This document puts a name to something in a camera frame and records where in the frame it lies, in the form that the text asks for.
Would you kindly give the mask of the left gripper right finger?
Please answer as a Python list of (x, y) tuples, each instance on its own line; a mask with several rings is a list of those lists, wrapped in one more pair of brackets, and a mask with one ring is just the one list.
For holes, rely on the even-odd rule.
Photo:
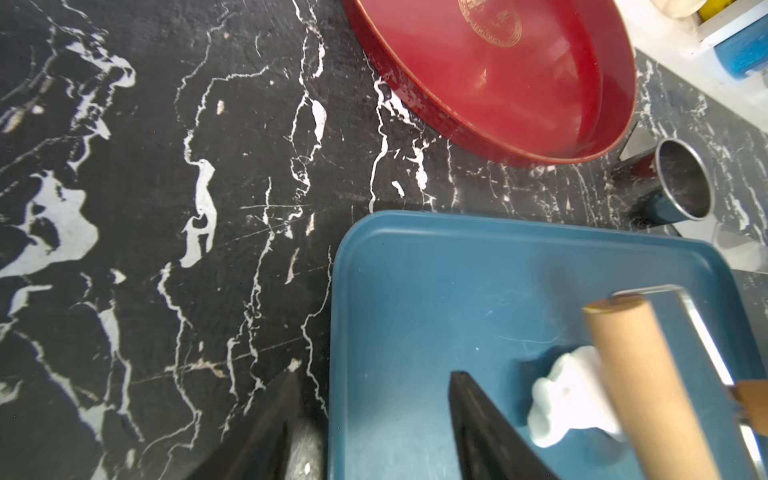
[(450, 374), (448, 398), (462, 479), (556, 477), (469, 373)]

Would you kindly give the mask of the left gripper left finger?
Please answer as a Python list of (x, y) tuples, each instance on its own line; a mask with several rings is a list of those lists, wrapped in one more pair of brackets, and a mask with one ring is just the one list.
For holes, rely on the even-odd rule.
[(283, 372), (258, 405), (188, 477), (190, 479), (283, 479), (300, 411), (300, 381)]

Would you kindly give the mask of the wooden double roller pin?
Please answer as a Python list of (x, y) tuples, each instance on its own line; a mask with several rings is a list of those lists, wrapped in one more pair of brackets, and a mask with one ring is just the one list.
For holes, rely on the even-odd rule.
[(767, 383), (733, 379), (691, 295), (672, 284), (616, 291), (582, 310), (602, 362), (601, 379), (645, 477), (723, 476), (649, 299), (666, 293), (677, 296), (737, 408), (739, 438), (755, 476), (766, 478), (758, 438), (767, 433)]

